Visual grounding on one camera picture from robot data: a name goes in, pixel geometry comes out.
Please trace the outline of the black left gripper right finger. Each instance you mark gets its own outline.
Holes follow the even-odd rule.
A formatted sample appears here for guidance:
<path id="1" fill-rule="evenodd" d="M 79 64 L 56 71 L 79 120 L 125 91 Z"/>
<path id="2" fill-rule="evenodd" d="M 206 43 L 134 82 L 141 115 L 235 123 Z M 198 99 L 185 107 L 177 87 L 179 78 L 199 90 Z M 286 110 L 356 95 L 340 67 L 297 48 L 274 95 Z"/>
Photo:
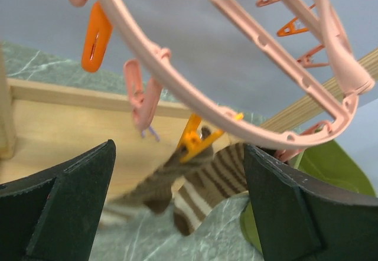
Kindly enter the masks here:
<path id="1" fill-rule="evenodd" d="M 245 145 L 265 260 L 377 260 L 377 198 L 333 186 Z"/>

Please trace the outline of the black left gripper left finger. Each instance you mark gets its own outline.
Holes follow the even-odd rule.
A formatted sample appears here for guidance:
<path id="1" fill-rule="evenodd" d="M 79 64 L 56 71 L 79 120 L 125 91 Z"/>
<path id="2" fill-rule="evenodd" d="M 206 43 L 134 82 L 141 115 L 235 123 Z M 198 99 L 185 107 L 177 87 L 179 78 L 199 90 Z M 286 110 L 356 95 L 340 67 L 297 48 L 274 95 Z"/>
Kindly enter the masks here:
<path id="1" fill-rule="evenodd" d="M 1 184 L 1 260 L 88 260 L 115 159 L 110 139 Z"/>

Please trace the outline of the brown striped sock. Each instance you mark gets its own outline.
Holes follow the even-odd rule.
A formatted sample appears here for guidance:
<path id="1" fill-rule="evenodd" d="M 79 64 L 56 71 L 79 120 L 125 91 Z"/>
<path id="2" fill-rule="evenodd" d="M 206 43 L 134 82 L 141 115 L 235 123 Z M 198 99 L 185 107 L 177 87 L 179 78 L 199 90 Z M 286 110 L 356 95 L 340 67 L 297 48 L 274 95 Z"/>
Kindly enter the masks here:
<path id="1" fill-rule="evenodd" d="M 173 220 L 183 236 L 195 232 L 222 201 L 247 191 L 243 166 L 244 143 L 231 144 L 209 164 L 186 175 L 174 198 Z"/>
<path id="2" fill-rule="evenodd" d="M 129 217 L 131 209 L 144 205 L 155 214 L 163 213 L 172 199 L 173 183 L 211 162 L 214 149 L 210 145 L 189 161 L 181 162 L 180 159 L 186 154 L 186 147 L 176 149 L 165 163 L 139 182 L 133 190 L 110 200 L 104 205 L 104 209 Z"/>

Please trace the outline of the purple plastic clip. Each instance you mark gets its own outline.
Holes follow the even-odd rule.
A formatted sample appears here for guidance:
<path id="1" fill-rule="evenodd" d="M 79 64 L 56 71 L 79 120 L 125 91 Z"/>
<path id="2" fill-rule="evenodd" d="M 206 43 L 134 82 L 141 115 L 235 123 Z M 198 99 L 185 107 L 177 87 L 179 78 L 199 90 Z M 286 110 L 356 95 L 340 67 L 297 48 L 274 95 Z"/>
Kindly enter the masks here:
<path id="1" fill-rule="evenodd" d="M 158 135 L 158 133 L 156 132 L 156 130 L 152 127 L 152 126 L 149 126 L 147 129 L 143 130 L 141 132 L 141 137 L 144 138 L 146 137 L 146 132 L 149 132 L 157 142 L 160 141 L 160 136 Z"/>

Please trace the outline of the orange plastic clip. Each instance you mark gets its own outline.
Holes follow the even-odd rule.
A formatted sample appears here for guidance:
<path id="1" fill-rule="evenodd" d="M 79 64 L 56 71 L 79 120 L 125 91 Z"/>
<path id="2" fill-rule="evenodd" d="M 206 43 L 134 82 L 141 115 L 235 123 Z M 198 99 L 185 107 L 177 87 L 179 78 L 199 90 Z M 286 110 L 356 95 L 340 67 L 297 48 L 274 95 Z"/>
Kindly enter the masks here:
<path id="1" fill-rule="evenodd" d="M 177 149 L 181 147 L 184 149 L 180 157 L 180 163 L 186 163 L 193 159 L 226 133 L 222 129 L 216 129 L 214 132 L 210 132 L 209 137 L 205 139 L 203 136 L 200 137 L 197 129 L 202 120 L 203 117 L 196 113 L 190 116 L 177 145 Z"/>

